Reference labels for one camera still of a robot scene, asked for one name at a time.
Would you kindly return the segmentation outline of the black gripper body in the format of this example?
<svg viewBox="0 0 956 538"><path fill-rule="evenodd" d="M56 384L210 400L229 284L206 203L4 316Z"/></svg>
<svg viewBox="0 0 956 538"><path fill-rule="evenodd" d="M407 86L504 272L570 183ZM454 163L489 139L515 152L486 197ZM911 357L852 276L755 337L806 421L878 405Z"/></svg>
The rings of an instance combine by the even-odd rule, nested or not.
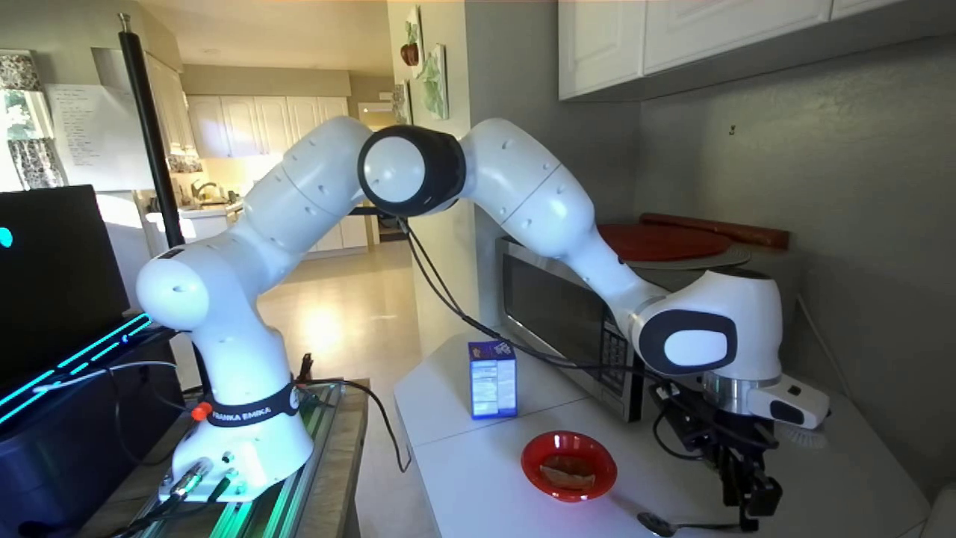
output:
<svg viewBox="0 0 956 538"><path fill-rule="evenodd" d="M742 418L718 411L699 391L678 384L654 384L654 443L678 461L706 461L722 488L722 502L742 521L770 517L784 485L764 473L764 454L776 448L769 418Z"/></svg>

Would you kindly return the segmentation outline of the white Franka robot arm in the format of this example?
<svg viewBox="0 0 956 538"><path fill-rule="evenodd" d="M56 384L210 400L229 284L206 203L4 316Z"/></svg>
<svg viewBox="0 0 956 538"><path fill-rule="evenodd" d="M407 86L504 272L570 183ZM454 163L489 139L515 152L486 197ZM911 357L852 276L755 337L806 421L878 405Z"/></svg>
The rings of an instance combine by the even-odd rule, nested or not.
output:
<svg viewBox="0 0 956 538"><path fill-rule="evenodd" d="M212 414L177 446L165 493L255 499L300 473L315 443L285 337L264 324L256 299L358 203L431 216L460 201L584 279L652 370L712 375L739 390L733 417L773 414L784 342L773 282L707 269L675 294L648 284L597 234L575 174L507 119L454 139L422 125L370 133L337 118L255 185L224 234L171 249L138 276L143 310L192 336L212 390Z"/></svg>

